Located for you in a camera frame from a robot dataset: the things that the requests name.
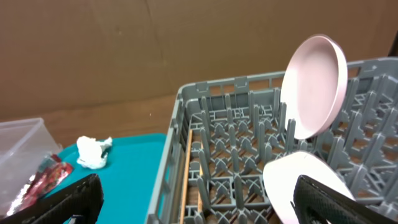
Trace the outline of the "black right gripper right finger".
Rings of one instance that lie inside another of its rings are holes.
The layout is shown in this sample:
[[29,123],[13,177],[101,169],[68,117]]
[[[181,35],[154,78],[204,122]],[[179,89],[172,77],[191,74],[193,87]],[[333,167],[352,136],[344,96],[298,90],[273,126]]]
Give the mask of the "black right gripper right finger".
[[292,206],[300,224],[397,224],[307,175],[297,179]]

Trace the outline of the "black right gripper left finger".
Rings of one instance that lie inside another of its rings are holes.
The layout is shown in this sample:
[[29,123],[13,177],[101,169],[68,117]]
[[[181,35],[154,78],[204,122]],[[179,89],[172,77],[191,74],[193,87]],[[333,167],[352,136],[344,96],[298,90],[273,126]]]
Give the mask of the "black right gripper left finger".
[[90,174],[5,219],[1,224],[95,224],[104,203],[100,177]]

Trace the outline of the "red silver snack wrapper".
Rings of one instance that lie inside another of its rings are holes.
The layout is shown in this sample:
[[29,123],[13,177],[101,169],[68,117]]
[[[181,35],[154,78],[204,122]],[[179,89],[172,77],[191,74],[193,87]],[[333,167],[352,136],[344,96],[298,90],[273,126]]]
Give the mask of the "red silver snack wrapper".
[[6,217],[32,206],[40,198],[60,185],[73,170],[73,166],[62,161],[58,155],[47,154],[38,166],[36,173],[29,178],[17,197],[12,201]]

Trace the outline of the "small pink bowl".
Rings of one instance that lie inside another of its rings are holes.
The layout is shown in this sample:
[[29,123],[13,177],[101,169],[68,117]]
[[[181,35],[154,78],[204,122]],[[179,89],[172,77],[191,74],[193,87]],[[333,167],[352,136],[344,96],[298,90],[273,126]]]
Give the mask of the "small pink bowl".
[[309,176],[329,188],[354,199],[336,172],[318,157],[305,151],[267,163],[263,169],[263,183],[269,201],[282,223],[298,224],[294,212],[294,189],[300,175]]

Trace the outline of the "white napkin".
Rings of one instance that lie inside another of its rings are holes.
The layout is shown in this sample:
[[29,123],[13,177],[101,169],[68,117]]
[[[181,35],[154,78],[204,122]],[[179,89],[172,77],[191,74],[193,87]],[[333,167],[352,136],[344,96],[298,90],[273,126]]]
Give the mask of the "white napkin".
[[112,137],[104,141],[97,141],[96,138],[80,136],[76,141],[79,153],[76,162],[87,169],[102,169],[108,160],[108,153],[106,150],[112,145]]

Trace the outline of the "grey dishwasher rack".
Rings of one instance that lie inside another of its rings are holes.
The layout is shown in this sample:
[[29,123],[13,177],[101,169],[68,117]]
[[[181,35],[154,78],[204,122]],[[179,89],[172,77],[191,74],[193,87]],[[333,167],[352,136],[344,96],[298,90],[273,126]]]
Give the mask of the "grey dishwasher rack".
[[[146,223],[179,223],[186,148],[193,131],[184,223],[279,223],[262,170],[307,151],[353,197],[397,219],[397,59],[350,62],[346,98],[319,136],[296,140],[280,101],[282,72],[182,86],[174,104]],[[200,162],[203,212],[198,213]]]

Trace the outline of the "large white plate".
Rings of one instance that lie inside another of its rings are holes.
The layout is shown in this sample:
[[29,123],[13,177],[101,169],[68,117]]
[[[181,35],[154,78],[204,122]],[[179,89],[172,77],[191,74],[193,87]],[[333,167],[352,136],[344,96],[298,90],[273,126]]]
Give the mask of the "large white plate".
[[314,137],[338,116],[348,86],[348,65],[342,48],[317,34],[295,51],[283,77],[280,101],[286,121],[295,120],[295,139]]

